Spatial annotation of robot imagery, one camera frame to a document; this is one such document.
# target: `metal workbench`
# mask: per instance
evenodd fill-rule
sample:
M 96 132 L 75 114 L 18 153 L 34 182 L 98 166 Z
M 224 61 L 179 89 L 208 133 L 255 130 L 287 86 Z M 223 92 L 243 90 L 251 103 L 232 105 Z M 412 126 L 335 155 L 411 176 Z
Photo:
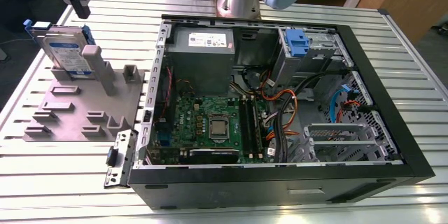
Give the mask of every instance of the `metal workbench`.
M 90 6 L 88 20 L 79 19 L 68 8 L 59 24 L 87 23 L 112 67 L 136 64 L 146 71 L 155 56 L 160 15 L 215 15 L 212 0 L 92 0 Z M 152 212 L 131 189 L 103 189 L 111 143 L 23 141 L 23 130 L 54 78 L 52 63 L 40 51 L 0 114 L 0 220 L 215 224 L 448 222 L 448 92 L 391 18 L 376 10 L 310 5 L 295 5 L 283 11 L 262 5 L 262 17 L 351 25 L 436 177 L 355 204 Z

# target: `cpu socket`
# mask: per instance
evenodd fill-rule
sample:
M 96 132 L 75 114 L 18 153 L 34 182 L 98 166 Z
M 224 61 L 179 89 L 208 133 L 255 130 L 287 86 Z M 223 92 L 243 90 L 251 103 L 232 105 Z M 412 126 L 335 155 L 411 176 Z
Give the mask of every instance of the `cpu socket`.
M 224 143 L 230 139 L 230 119 L 208 118 L 208 138 L 215 143 Z

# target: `blue drive bay latch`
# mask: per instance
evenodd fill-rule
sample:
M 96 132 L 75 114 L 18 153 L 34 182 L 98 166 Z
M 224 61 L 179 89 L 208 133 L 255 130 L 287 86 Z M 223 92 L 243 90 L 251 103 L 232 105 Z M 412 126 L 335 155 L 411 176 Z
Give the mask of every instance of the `blue drive bay latch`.
M 310 39 L 302 29 L 287 29 L 287 43 L 292 57 L 304 57 L 310 50 Z

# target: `power supply label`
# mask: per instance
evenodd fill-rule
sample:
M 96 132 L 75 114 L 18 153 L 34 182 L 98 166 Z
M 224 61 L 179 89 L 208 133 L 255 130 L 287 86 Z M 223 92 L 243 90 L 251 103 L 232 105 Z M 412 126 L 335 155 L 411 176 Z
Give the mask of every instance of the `power supply label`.
M 54 55 L 74 77 L 87 78 L 92 69 L 82 56 L 82 48 L 76 43 L 50 43 Z
M 226 34 L 191 33 L 190 47 L 227 47 Z

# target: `ram slot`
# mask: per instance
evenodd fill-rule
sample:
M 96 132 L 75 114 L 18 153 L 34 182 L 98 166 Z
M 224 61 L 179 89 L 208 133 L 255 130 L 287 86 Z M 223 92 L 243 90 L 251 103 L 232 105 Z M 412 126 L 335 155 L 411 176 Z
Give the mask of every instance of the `ram slot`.
M 260 132 L 260 120 L 259 120 L 259 107 L 258 107 L 258 101 L 255 98 L 252 98 L 254 103 L 254 124 L 255 124 L 255 141 L 254 141 L 254 150 L 256 153 L 260 153 L 260 150 L 263 148 L 262 146 L 262 132 Z
M 248 100 L 240 99 L 239 102 L 239 111 L 240 111 L 240 129 L 242 129 L 242 139 L 243 139 L 243 153 L 244 155 L 250 155 L 254 153 L 252 150 L 252 141 L 251 141 L 251 133 L 250 126 L 251 121 L 248 119 L 251 113 L 248 113 Z

